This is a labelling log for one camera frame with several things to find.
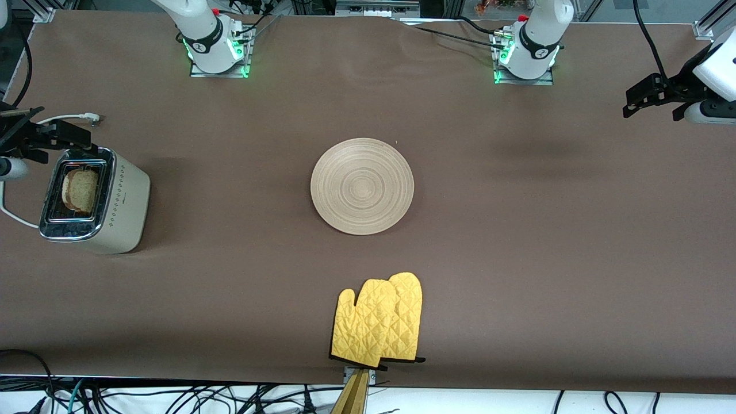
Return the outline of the slice of brown bread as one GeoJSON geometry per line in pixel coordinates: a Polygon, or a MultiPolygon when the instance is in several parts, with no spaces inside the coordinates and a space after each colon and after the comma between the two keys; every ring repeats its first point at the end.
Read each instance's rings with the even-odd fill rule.
{"type": "Polygon", "coordinates": [[[66,173],[62,183],[62,202],[66,209],[79,214],[92,214],[99,173],[92,168],[74,168],[66,173]]]}

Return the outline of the round wooden plate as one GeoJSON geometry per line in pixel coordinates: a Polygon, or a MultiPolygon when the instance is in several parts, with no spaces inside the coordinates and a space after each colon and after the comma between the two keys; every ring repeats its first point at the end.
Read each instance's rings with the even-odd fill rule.
{"type": "Polygon", "coordinates": [[[310,194],[316,212],[332,228],[367,236],[403,219],[415,195],[415,178],[392,145],[355,138],[321,155],[311,173],[310,194]]]}

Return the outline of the cream and chrome toaster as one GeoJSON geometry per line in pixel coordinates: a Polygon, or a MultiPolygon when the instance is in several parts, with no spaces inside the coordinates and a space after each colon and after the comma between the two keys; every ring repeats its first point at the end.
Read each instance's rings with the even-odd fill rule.
{"type": "Polygon", "coordinates": [[[58,158],[48,184],[40,236],[95,254],[132,251],[142,238],[150,189],[149,175],[112,149],[99,147],[96,156],[67,149],[58,158]],[[99,173],[92,214],[72,212],[62,202],[63,178],[74,168],[99,173]]]}

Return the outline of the brown table cover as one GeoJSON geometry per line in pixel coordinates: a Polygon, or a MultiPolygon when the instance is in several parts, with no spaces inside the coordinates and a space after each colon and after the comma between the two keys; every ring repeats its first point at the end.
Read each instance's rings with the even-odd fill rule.
{"type": "Polygon", "coordinates": [[[134,251],[0,212],[0,349],[57,375],[329,384],[339,293],[421,281],[420,364],[392,387],[736,393],[736,127],[622,116],[654,65],[635,25],[576,24],[552,86],[495,84],[478,45],[386,18],[286,17],[247,79],[191,78],[165,13],[60,11],[25,106],[105,118],[152,182],[134,251]],[[316,212],[336,144],[392,145],[399,223],[316,212]]]}

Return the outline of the grey control box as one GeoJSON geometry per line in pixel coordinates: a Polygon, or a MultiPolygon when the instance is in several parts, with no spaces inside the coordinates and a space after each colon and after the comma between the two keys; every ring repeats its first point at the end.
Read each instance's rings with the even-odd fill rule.
{"type": "Polygon", "coordinates": [[[420,18],[420,0],[335,0],[335,16],[420,18]]]}

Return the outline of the yellow quilted oven mitt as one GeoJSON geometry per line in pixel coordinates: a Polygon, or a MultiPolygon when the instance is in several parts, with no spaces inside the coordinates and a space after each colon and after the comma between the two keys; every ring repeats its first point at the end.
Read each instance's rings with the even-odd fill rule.
{"type": "Polygon", "coordinates": [[[382,359],[388,362],[423,363],[426,359],[417,355],[423,304],[420,281],[410,272],[397,273],[388,281],[394,287],[396,301],[382,359]]]}
{"type": "Polygon", "coordinates": [[[349,365],[378,369],[397,304],[397,292],[387,280],[368,279],[360,292],[341,291],[333,318],[329,357],[349,365]]]}

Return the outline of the wooden beam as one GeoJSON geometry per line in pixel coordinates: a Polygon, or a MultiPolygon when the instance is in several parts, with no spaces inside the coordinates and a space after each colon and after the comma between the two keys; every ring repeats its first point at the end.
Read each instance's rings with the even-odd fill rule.
{"type": "Polygon", "coordinates": [[[355,369],[329,414],[365,414],[371,370],[355,369]]]}

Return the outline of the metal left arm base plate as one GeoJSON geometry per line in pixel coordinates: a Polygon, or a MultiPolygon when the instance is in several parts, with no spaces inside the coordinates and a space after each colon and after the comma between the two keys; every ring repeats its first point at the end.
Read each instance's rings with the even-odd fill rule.
{"type": "Polygon", "coordinates": [[[549,57],[534,59],[523,47],[515,44],[509,32],[496,31],[489,35],[492,50],[494,82],[518,86],[552,86],[552,66],[559,47],[549,57]]]}

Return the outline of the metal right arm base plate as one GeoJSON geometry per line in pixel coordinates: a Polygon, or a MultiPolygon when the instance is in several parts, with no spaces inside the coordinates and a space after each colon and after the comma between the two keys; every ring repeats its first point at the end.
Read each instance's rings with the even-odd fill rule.
{"type": "Polygon", "coordinates": [[[256,34],[257,32],[252,30],[247,32],[247,34],[226,40],[226,45],[228,46],[227,58],[232,61],[232,66],[218,73],[203,71],[192,60],[191,52],[187,51],[187,57],[191,63],[189,76],[191,78],[249,78],[256,34]]]}

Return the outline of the small metal bracket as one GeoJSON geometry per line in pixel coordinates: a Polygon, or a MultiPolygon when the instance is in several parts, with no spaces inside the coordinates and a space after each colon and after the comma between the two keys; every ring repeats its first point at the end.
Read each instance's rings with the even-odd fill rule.
{"type": "Polygon", "coordinates": [[[343,384],[346,385],[354,375],[361,374],[364,371],[366,372],[366,377],[368,378],[368,385],[370,387],[373,387],[377,383],[376,370],[361,369],[360,367],[352,367],[352,366],[344,368],[343,384]]]}

